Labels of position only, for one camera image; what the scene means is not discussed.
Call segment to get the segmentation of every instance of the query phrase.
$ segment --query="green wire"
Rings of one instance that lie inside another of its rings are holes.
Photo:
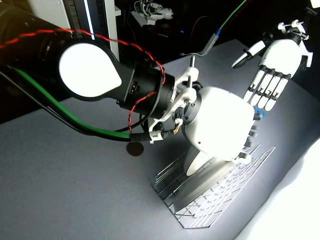
[[[101,128],[97,128],[94,126],[90,126],[81,120],[79,120],[76,116],[74,116],[71,112],[69,112],[66,108],[64,108],[53,96],[51,96],[42,86],[40,86],[31,76],[29,76],[27,73],[25,73],[22,70],[13,68],[15,71],[17,71],[25,80],[27,80],[30,84],[32,84],[39,92],[41,92],[52,104],[54,104],[57,108],[59,108],[62,112],[64,112],[66,115],[68,115],[69,118],[71,118],[73,121],[77,122],[78,124],[82,125],[83,127],[90,129],[94,132],[105,134],[113,137],[119,137],[124,139],[129,139],[130,134],[129,133],[123,133],[123,132],[117,132],[117,131],[109,131]]]
[[[242,3],[240,3],[240,5],[228,16],[228,18],[222,23],[220,29],[222,29],[226,23],[230,20],[230,18],[235,14],[236,11],[238,11],[239,8],[242,7],[243,4],[245,4],[247,0],[243,0]]]

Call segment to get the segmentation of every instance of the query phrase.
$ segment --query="gray table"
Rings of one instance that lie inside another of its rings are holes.
[[[231,69],[244,47],[233,40],[197,57],[202,84],[242,96],[259,62],[257,57]],[[165,64],[165,70],[177,76],[188,65],[185,57]],[[97,127],[117,129],[127,124],[128,112],[112,99],[68,99],[62,104]],[[0,239],[233,239],[320,135],[320,103],[290,81],[259,127],[256,143],[262,143],[260,151],[277,146],[272,157],[214,226],[185,230],[151,186],[155,173],[188,148],[181,134],[154,146],[144,143],[143,155],[131,157],[126,143],[81,135],[43,110],[4,123],[0,125]]]

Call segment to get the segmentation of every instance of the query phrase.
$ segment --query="metal dish rack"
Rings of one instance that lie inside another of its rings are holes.
[[[269,149],[264,154],[252,159],[249,164],[236,164],[224,177],[221,177],[209,189],[178,212],[174,212],[173,202],[179,189],[189,179],[183,170],[186,152],[157,174],[153,188],[185,229],[209,228],[275,149],[276,147]]]

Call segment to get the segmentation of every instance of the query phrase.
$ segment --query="white light strip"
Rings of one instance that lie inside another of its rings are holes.
[[[92,38],[92,40],[95,40],[94,28],[92,27],[92,22],[91,22],[91,17],[90,17],[90,12],[89,12],[88,0],[84,0],[84,7],[85,7],[86,18],[88,19],[88,23],[89,23],[91,38]]]

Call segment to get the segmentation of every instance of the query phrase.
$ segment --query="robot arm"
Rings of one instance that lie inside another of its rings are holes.
[[[270,111],[288,83],[297,72],[302,56],[307,57],[306,67],[311,67],[313,53],[308,52],[304,41],[309,39],[302,26],[303,22],[294,20],[289,25],[279,23],[277,29],[282,32],[266,49],[259,63],[259,70],[254,76],[243,99],[252,106]],[[259,41],[234,62],[234,69],[244,65],[254,54],[258,54],[268,43]]]

